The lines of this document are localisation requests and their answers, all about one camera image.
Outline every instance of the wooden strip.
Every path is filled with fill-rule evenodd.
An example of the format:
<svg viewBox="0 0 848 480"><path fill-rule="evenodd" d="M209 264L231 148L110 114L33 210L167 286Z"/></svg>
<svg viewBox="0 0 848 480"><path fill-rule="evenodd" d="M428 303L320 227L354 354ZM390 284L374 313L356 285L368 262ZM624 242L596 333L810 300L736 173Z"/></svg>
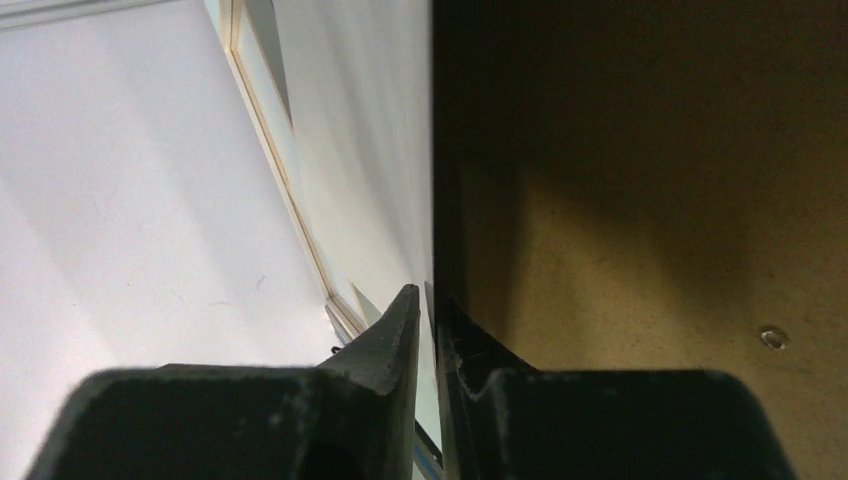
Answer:
<svg viewBox="0 0 848 480"><path fill-rule="evenodd" d="M245 9L245 12L247 12L247 13L245 13L245 15L247 17L248 23L250 23L250 29L251 29L251 31L254 32L254 35L256 35L256 27L253 25L253 20L251 20L251 18L250 18L250 13L247 11L247 9ZM268 63L268 58L265 56L265 49L262 48L262 43L259 42L258 38L256 39L256 44L259 45L259 53L262 54L262 62L265 64L265 69L268 70L268 75L271 75L271 78L273 79L274 76L271 74L271 64ZM280 102L280 108L286 114L285 117L286 117L286 121L289 124L289 130L291 130L292 137L294 137L294 124L292 123L291 117L289 117L289 115L288 115L288 110L286 109L286 105L283 103L283 96L280 94L280 89L277 88L277 82L272 81L271 86L274 87L274 92L277 94L277 100Z"/></svg>
<svg viewBox="0 0 848 480"><path fill-rule="evenodd" d="M221 27L221 46L224 52L230 51L230 38L233 31L233 0L218 0L218 22Z"/></svg>
<svg viewBox="0 0 848 480"><path fill-rule="evenodd" d="M274 141L274 138L271 135L270 127L268 126L268 122L265 119L265 115L256 96L253 85L251 84L250 79L247 75L244 63L241 60L241 56L238 51L239 36L242 33L252 33L252 30L251 33L243 32L243 30L238 26L238 24L241 22L241 15L243 13L245 14L247 20L250 21L249 16L247 16L245 13L247 9L243 8L242 2L243 0L233 0L233 34L230 41L230 54L232 55L232 59L235 63L236 71L238 72L238 75L240 77L239 79L241 80L241 83L244 85L245 91L247 92L250 107L252 107L252 110L257 119L257 123L259 124L259 133L261 133L260 137L264 139L264 143L267 145L269 154L271 156L271 159L273 160L273 165L276 167L273 170L275 178L278 180L278 184L282 186L282 188L280 188L280 193L283 195L283 198L286 202L286 206L289 208L289 211L295 221L295 229L298 231L298 235L301 237L302 241L306 245L307 250L309 252L309 256L312 260L312 264L314 265L315 270L317 270L320 283L324 290L324 294L327 297L327 303L328 305L332 305L332 308L334 308L339 318L343 319L343 321L348 324L347 329L351 330L351 336L356 337L365 330L365 326L358 321L356 315L351 312L351 310L346 306L345 302L341 299L341 297L337 295L335 286L330 281L326 268L321 262L321 258L318 254L318 249L315 245L312 235L309 232L303 215L300 213L300 209L295 203L294 196L291 193L291 185L289 183L288 176L286 175L285 166L283 165L279 149L277 148L276 142ZM268 68L267 60L264 59L264 57L263 60L265 61L266 71L268 71L268 74L270 75L271 73L270 69ZM279 91L276 91L276 93L278 99L280 100L280 108L283 108L282 99L280 98Z"/></svg>

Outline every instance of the wooden trim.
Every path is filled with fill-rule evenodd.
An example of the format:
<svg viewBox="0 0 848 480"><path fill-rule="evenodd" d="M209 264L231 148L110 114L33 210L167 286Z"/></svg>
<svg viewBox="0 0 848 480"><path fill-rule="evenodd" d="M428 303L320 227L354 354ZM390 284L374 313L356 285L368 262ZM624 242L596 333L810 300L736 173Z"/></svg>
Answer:
<svg viewBox="0 0 848 480"><path fill-rule="evenodd" d="M289 212L292 215L292 218L295 223L295 229L298 231L299 236L301 237L303 243L306 245L307 250L309 252L309 256L311 257L312 264L314 265L314 269L318 274L318 279L320 284L324 290L324 295L327 297L327 304L334 310L334 313L344 322L346 323L345 329L349 330L351 333L351 337L356 337L360 333L365 330L365 326L361 324L357 320L357 317L353 312L351 312L350 308L345 304L344 300L338 296L338 292L335 290L334 285L330 281L330 278L327 274L326 268L321 262L321 258L318 254L318 249L315 245L315 242L312 238L312 234L310 233L306 222L303 218L303 215L300 213L300 208L295 203L294 196L291 193L291 185L289 183L288 175L286 174L285 166L283 165L282 156L280 155L279 149L277 148L276 142L274 141L273 135L271 134L271 129L268 126L268 122L265 119L265 114L262 111L262 106L259 103L259 100L254 91L253 85L250 81L250 78L247 75L247 71L244 67L244 63L242 62L240 53L239 53L239 40L240 35L242 33L240 24L242 14L244 14L246 20L250 22L250 15L248 15L247 9L244 8L244 0L228 0L232 2L232 17L231 17L231 27L230 27L230 42L229 42L229 55L232 57L233 63L235 65L234 73L238 75L238 80L244 86L244 89L247 93L247 98L249 101L249 106L253 110L253 113L256 117L257 123L259 124L259 133L260 138L264 141L265 145L268 148L268 154L271 157L272 163L274 165L273 173L275 179L278 182L278 185L281 186L280 193L283 195L283 199L285 200L286 206L289 208ZM252 22L250 23L251 31L253 29ZM265 69L268 72L268 75L271 75L271 70L268 67L267 59L265 58L265 53L262 51L261 44L259 40L254 38L256 44L259 46L260 52L262 53L263 62L265 64ZM274 86L275 93L277 94L277 99L279 101L280 108L283 109L285 114L285 108L282 103L282 97L280 96L279 90L277 90L276 84L272 81L272 85ZM292 128L291 119L285 114L286 120L289 122L289 128Z"/></svg>
<svg viewBox="0 0 848 480"><path fill-rule="evenodd" d="M218 0L218 25L221 27L221 47L230 53L230 38L233 34L233 0Z"/></svg>
<svg viewBox="0 0 848 480"><path fill-rule="evenodd" d="M344 304L344 300L340 297L332 295L328 298L327 308L333 312L350 338L356 338L365 331L365 328L359 322L353 320L355 317L351 315L350 310Z"/></svg>

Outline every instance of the white surface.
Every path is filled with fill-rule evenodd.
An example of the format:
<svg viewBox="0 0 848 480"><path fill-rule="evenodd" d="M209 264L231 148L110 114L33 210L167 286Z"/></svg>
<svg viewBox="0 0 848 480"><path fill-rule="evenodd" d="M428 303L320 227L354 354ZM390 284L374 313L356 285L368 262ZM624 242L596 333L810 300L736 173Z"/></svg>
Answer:
<svg viewBox="0 0 848 480"><path fill-rule="evenodd" d="M416 418L440 443L424 282L432 281L426 0L273 0L306 222L329 262L384 310L422 292Z"/></svg>
<svg viewBox="0 0 848 480"><path fill-rule="evenodd" d="M336 343L199 1L0 32L0 478L92 370Z"/></svg>
<svg viewBox="0 0 848 480"><path fill-rule="evenodd" d="M412 480L426 480L424 474L418 469L418 465L412 466Z"/></svg>
<svg viewBox="0 0 848 480"><path fill-rule="evenodd" d="M286 114L286 107L282 102L282 98L286 97L288 91L286 90L284 93L277 87L278 84L285 85L282 81L285 73L281 68L280 71L276 72L274 72L271 68L271 65L280 66L282 64L281 59L279 63L276 63L272 61L273 59L269 58L275 54L280 55L280 39L277 34L277 20L276 18L272 18L271 22L273 22L273 24L271 24L267 19L261 19L259 21L256 19L256 16L258 15L267 15L269 13L271 15L274 14L274 7L270 3L267 7L258 5L258 2L264 1L265 0L251 0L248 5L252 6L242 10L242 15L239 18L237 51L241 64L244 68L244 72L251 84L253 94L261 107L265 125L267 126L270 137L277 148L277 153L280 156L280 161L282 162L283 168L286 172L289 185L288 192L291 195L293 202L302 209L301 215L303 215L308 225L308 218L306 218L308 213L305 208L306 200L303 196L304 188L300 172L301 162L298 156L298 146L297 142L294 140L292 126ZM271 48L266 48L266 45L271 42L277 44L276 52ZM256 128L261 129L262 127L257 123ZM277 167L273 165L274 160L270 155L269 159L272 162L271 168L276 169ZM319 176L313 180L323 182L325 178L326 177ZM351 287L346 272L338 268L333 263L332 258L330 258L326 252L321 249L320 243L316 242L314 243L314 246L317 249L319 258L321 259L322 267L326 275L325 278L336 295L336 301L341 300L341 302L348 308L349 312L354 315L360 315L358 313L359 309L357 307L356 296L354 295L353 288ZM317 268L314 271L314 274L316 279L320 281L321 274Z"/></svg>
<svg viewBox="0 0 848 480"><path fill-rule="evenodd" d="M215 33L221 37L221 2L220 0L203 0L206 5L206 11L209 12L209 21L215 28Z"/></svg>
<svg viewBox="0 0 848 480"><path fill-rule="evenodd" d="M270 3L268 4L268 9L272 10L273 13L273 7ZM287 167L286 171L292 173L290 181L298 181L300 175L298 173L298 162L295 142L292 138L291 124L287 119L285 108L280 100L280 95L277 93L274 80L268 69L268 64L265 61L265 54L257 43L252 22L249 21L247 15L243 14L240 16L238 31L240 33L238 35L236 52L238 52L241 67L237 66L235 52L233 56L227 57L228 63L230 64L233 77L236 79L242 100L245 105L248 105L248 113L254 131L257 137L260 138L262 151L268 162L268 174L274 178L280 196L285 202L289 217L294 222L298 217L297 210L294 206L294 202L297 200L292 198L291 191L286 188L283 175L277 166L277 160L274 156L274 152L276 152L276 155L279 156L280 160ZM274 42L278 44L277 48L279 48L279 39L276 36L276 30L274 31ZM258 108L254 108L254 101L259 104ZM270 132L270 139L265 136L265 128ZM318 264L312 257L311 247L307 241L306 234L299 224L294 224L294 226L297 230L301 247L304 252L307 252L313 281L318 286L321 294L327 298L328 291L322 281Z"/></svg>
<svg viewBox="0 0 848 480"><path fill-rule="evenodd" d="M0 30L169 0L0 0Z"/></svg>

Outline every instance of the brown particle board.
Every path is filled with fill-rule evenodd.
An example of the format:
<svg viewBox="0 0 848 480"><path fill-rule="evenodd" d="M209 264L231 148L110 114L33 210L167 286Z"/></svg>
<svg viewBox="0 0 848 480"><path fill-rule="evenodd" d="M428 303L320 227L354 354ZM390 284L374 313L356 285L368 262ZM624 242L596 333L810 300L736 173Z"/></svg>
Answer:
<svg viewBox="0 0 848 480"><path fill-rule="evenodd" d="M437 281L537 367L726 370L848 475L844 2L500 3L437 2Z"/></svg>

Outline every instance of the screw head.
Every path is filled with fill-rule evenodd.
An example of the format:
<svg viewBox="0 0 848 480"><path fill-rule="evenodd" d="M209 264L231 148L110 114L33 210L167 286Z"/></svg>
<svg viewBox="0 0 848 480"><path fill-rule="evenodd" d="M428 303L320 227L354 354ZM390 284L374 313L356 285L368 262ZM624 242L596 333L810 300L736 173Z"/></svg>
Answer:
<svg viewBox="0 0 848 480"><path fill-rule="evenodd" d="M760 329L760 340L763 345L772 350L785 350L789 343L786 333L777 327L763 327Z"/></svg>

